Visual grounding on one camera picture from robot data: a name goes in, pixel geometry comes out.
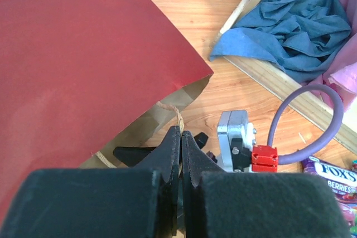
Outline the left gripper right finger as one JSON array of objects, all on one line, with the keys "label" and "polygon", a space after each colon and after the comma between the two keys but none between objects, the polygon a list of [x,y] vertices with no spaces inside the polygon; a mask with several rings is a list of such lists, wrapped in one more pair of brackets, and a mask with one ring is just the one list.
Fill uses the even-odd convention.
[{"label": "left gripper right finger", "polygon": [[185,131],[186,237],[349,237],[327,183],[303,173],[228,173]]}]

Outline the purple snack packet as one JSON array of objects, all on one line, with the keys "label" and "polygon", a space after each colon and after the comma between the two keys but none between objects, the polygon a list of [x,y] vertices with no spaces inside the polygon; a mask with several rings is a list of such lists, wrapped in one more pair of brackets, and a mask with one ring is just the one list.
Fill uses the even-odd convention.
[{"label": "purple snack packet", "polygon": [[304,173],[315,174],[326,180],[339,203],[344,219],[348,222],[350,232],[356,236],[356,171],[314,156],[304,159],[301,164]]}]

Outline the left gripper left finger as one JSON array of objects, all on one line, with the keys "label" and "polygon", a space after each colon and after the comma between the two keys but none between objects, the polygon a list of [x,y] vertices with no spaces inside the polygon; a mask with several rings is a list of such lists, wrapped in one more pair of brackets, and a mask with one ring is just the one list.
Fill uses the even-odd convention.
[{"label": "left gripper left finger", "polygon": [[2,237],[172,237],[177,230],[181,137],[131,168],[39,169],[23,182]]}]

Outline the red paper bag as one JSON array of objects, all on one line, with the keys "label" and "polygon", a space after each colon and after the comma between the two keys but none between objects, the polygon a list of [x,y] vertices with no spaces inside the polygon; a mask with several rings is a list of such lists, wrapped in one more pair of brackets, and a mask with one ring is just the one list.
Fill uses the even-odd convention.
[{"label": "red paper bag", "polygon": [[151,0],[1,0],[1,216],[212,69]]}]

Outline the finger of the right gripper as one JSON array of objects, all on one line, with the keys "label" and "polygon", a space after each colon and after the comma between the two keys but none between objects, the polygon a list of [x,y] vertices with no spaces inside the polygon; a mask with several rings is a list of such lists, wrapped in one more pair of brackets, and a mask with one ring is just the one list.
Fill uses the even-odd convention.
[{"label": "finger of the right gripper", "polygon": [[126,166],[134,167],[155,149],[156,147],[116,147],[113,155]]},{"label": "finger of the right gripper", "polygon": [[204,132],[200,132],[199,134],[194,136],[194,140],[197,146],[200,149],[203,149],[203,147],[207,144],[208,136]]}]

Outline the pink shirt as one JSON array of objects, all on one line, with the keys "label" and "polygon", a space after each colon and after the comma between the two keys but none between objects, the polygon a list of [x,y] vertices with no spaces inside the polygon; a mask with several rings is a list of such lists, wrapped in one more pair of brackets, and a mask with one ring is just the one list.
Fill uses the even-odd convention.
[{"label": "pink shirt", "polygon": [[356,0],[339,0],[351,23],[347,43],[335,56],[331,66],[312,84],[324,84],[334,89],[347,111],[356,99]]}]

